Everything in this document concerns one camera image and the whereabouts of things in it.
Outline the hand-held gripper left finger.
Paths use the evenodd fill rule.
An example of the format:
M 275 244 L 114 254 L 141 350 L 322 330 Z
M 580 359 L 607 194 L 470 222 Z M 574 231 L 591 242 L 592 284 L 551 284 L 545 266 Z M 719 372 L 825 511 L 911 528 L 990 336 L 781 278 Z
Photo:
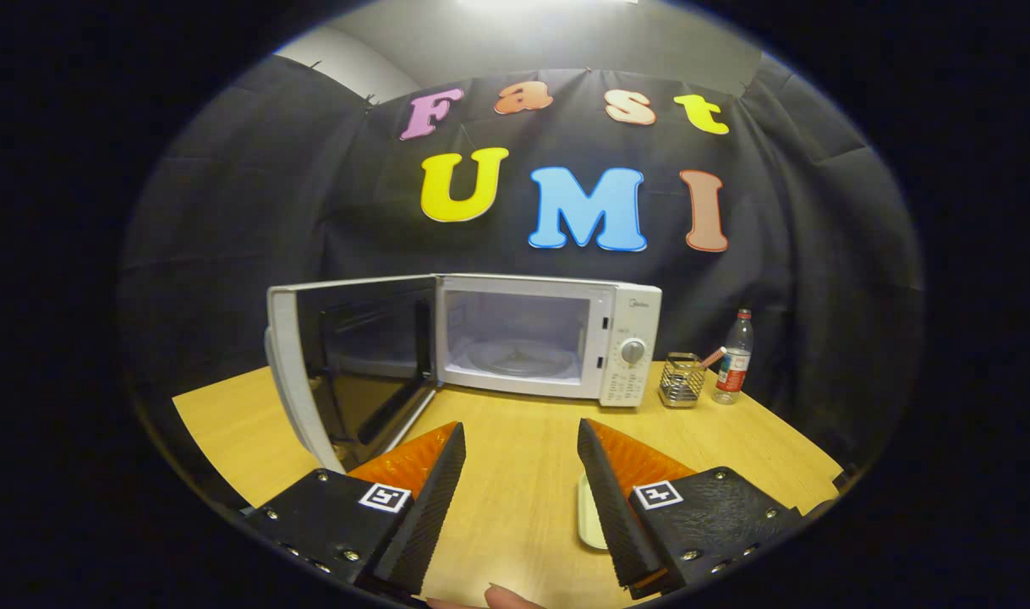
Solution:
M 450 421 L 347 474 L 310 471 L 244 523 L 328 582 L 379 597 L 415 597 L 465 458 L 464 425 Z

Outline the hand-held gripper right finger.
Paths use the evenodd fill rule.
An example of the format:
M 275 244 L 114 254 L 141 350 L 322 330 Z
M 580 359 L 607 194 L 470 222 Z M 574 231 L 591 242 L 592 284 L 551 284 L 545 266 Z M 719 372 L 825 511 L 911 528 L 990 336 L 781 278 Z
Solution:
M 613 571 L 633 599 L 721 579 L 805 521 L 731 468 L 693 470 L 599 421 L 580 421 L 578 454 Z

